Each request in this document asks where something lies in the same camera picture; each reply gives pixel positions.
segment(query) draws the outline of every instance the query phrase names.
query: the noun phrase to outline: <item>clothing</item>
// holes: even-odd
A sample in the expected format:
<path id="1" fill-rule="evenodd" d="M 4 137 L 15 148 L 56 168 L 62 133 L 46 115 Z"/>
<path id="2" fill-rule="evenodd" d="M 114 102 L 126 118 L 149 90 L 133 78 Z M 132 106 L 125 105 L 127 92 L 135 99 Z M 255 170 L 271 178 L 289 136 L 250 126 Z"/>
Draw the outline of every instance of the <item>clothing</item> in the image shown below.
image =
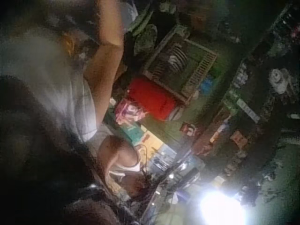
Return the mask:
<path id="1" fill-rule="evenodd" d="M 110 131 L 110 129 L 105 125 L 101 124 L 98 127 L 98 131 L 95 133 L 95 135 L 87 142 L 91 155 L 96 159 L 97 158 L 97 151 L 101 145 L 101 143 L 104 141 L 104 139 L 109 136 L 113 135 L 113 133 Z M 115 164 L 109 171 L 109 173 L 114 174 L 116 176 L 125 176 L 125 171 L 132 171 L 132 172 L 139 172 L 140 171 L 140 164 L 141 161 L 139 160 L 136 165 L 132 167 L 126 167 L 122 166 L 120 164 Z"/>
<path id="2" fill-rule="evenodd" d="M 90 88 L 72 70 L 58 37 L 35 28 L 17 37 L 1 37 L 1 75 L 23 81 L 59 127 L 66 126 L 83 142 L 97 131 Z"/>

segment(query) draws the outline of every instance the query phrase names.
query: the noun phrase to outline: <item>person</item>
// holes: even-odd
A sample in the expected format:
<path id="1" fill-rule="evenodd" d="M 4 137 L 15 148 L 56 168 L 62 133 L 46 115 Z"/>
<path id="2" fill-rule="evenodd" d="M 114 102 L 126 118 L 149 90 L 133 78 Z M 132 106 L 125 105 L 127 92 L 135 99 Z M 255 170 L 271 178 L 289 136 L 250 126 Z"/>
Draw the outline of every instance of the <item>person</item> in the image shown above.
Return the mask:
<path id="1" fill-rule="evenodd" d="M 102 124 L 124 45 L 118 1 L 98 0 L 97 7 L 101 44 L 83 75 L 72 70 L 59 37 L 51 30 L 30 22 L 24 30 L 16 22 L 19 26 L 11 26 L 14 32 L 4 29 L 1 34 L 1 76 L 21 80 L 55 125 L 69 129 L 83 143 Z M 108 136 L 97 154 L 99 176 L 105 180 L 114 164 L 138 172 L 139 154 L 124 140 Z"/>
<path id="2" fill-rule="evenodd" d="M 98 2 L 101 45 L 84 77 L 71 73 L 46 28 L 1 33 L 2 224 L 136 224 L 107 190 L 103 160 L 95 166 L 85 144 L 102 122 L 122 57 L 117 4 Z"/>

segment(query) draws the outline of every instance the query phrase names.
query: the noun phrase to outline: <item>wire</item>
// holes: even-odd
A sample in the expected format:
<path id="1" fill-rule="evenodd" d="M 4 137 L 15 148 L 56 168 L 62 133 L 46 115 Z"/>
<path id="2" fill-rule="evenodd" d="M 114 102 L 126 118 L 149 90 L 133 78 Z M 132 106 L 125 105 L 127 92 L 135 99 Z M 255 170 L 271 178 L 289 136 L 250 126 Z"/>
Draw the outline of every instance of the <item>wire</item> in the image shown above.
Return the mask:
<path id="1" fill-rule="evenodd" d="M 148 159 L 148 149 L 145 145 L 143 144 L 138 144 L 135 146 L 136 147 L 144 147 L 146 149 L 146 157 L 145 157 L 145 172 L 147 173 L 147 159 Z"/>

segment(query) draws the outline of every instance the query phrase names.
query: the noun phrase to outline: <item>bright light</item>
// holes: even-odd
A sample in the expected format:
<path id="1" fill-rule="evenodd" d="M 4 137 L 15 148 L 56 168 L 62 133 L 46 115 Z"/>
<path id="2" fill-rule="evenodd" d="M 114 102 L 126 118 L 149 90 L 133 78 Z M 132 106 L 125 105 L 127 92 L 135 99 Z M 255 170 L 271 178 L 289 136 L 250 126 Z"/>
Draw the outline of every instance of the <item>bright light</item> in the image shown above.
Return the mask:
<path id="1" fill-rule="evenodd" d="M 245 212 L 240 203 L 220 192 L 208 193 L 200 208 L 207 225 L 245 224 Z"/>

